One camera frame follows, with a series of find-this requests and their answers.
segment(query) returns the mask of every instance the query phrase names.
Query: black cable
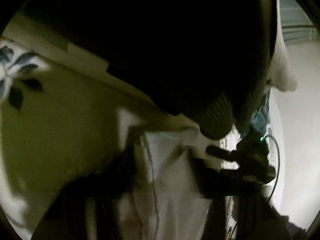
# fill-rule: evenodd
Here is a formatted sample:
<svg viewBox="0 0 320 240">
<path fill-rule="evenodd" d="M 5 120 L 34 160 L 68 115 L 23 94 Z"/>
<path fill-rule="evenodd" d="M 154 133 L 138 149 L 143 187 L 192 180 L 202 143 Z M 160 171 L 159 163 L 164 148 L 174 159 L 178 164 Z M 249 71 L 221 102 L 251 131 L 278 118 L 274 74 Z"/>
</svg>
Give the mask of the black cable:
<svg viewBox="0 0 320 240">
<path fill-rule="evenodd" d="M 277 183 L 278 183 L 278 179 L 279 179 L 279 171 L 280 171 L 280 150 L 279 150 L 279 145 L 278 145 L 277 140 L 276 140 L 272 135 L 266 135 L 266 136 L 264 137 L 264 140 L 265 140 L 267 137 L 269 137 L 269 138 L 273 139 L 273 141 L 274 141 L 274 142 L 275 142 L 275 144 L 276 144 L 276 147 L 277 147 L 277 153 L 278 153 L 278 172 L 277 172 L 277 177 L 276 177 L 275 185 L 273 186 L 273 189 L 272 189 L 271 195 L 270 195 L 270 197 L 268 198 L 268 203 L 269 203 L 269 202 L 270 202 L 270 200 L 271 200 L 271 198 L 272 198 L 272 196 L 273 196 L 273 193 L 275 192 L 275 189 L 276 189 L 276 186 L 277 186 Z M 235 229 L 236 229 L 237 225 L 238 225 L 238 222 L 235 224 L 235 227 L 233 228 L 232 233 L 231 233 L 231 236 L 230 236 L 230 238 L 229 238 L 229 239 L 232 239 L 233 233 L 234 233 L 234 231 L 235 231 Z"/>
</svg>

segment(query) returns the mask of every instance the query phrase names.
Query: white wall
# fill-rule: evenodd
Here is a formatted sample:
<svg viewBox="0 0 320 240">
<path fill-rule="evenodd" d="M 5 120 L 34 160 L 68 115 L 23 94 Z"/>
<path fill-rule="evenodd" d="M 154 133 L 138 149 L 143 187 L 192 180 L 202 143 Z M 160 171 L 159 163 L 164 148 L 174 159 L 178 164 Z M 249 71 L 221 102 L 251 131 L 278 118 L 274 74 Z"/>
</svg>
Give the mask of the white wall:
<svg viewBox="0 0 320 240">
<path fill-rule="evenodd" d="M 320 42 L 289 44 L 287 49 L 298 89 L 274 91 L 285 147 L 280 213 L 308 228 L 320 209 Z"/>
</svg>

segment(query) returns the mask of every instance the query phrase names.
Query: white fabric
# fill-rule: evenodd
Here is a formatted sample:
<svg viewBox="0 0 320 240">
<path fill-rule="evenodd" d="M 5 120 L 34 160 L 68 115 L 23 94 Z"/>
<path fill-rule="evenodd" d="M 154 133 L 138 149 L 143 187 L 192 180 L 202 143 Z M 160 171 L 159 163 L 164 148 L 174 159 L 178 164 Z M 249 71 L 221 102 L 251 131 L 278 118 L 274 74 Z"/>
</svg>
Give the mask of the white fabric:
<svg viewBox="0 0 320 240">
<path fill-rule="evenodd" d="M 137 214 L 128 209 L 128 195 L 117 205 L 124 240 L 201 239 L 210 200 L 199 194 L 188 162 L 188 146 L 196 147 L 199 136 L 197 129 L 190 128 L 146 132 L 140 137 L 135 145 L 137 177 L 130 200 Z M 134 238 L 138 231 L 141 238 Z"/>
<path fill-rule="evenodd" d="M 280 4 L 277 0 L 277 34 L 273 57 L 270 62 L 268 79 L 273 87 L 280 91 L 295 91 L 297 89 L 297 80 L 290 68 L 287 49 L 284 44 L 281 29 Z"/>
</svg>

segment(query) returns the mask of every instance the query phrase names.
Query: wire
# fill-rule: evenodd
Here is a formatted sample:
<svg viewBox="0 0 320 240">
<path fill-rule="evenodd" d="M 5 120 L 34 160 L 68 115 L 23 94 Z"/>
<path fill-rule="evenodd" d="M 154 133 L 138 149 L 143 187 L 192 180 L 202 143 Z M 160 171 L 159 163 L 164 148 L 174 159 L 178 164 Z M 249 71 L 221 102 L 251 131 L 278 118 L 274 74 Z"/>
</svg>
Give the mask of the wire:
<svg viewBox="0 0 320 240">
<path fill-rule="evenodd" d="M 278 183 L 278 179 L 279 179 L 279 171 L 280 171 L 280 150 L 279 150 L 279 145 L 278 145 L 277 140 L 276 140 L 272 135 L 266 135 L 266 136 L 264 137 L 264 140 L 265 140 L 266 138 L 268 138 L 268 137 L 271 138 L 271 139 L 273 139 L 273 141 L 275 142 L 276 147 L 277 147 L 277 153 L 278 153 L 278 172 L 277 172 L 277 177 L 276 177 L 275 185 L 273 186 L 271 195 L 270 195 L 270 197 L 268 198 L 268 203 L 269 203 L 270 200 L 271 200 L 271 198 L 272 198 L 272 196 L 273 196 L 273 193 L 275 192 L 275 189 L 276 189 L 276 186 L 277 186 L 277 183 Z M 233 233 L 234 233 L 234 231 L 235 231 L 235 229 L 236 229 L 237 226 L 238 226 L 238 222 L 235 224 L 229 240 L 232 239 Z"/>
</svg>

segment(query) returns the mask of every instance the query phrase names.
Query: beige wall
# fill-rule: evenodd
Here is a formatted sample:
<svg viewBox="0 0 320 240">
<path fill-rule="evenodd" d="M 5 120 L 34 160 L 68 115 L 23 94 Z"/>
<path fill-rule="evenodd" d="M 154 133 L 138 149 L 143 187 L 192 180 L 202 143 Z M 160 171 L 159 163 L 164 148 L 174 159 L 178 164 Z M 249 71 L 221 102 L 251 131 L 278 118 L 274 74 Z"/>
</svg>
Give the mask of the beige wall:
<svg viewBox="0 0 320 240">
<path fill-rule="evenodd" d="M 298 89 L 274 93 L 285 147 L 280 213 L 308 228 L 320 209 L 320 42 L 289 44 L 287 49 Z"/>
</svg>

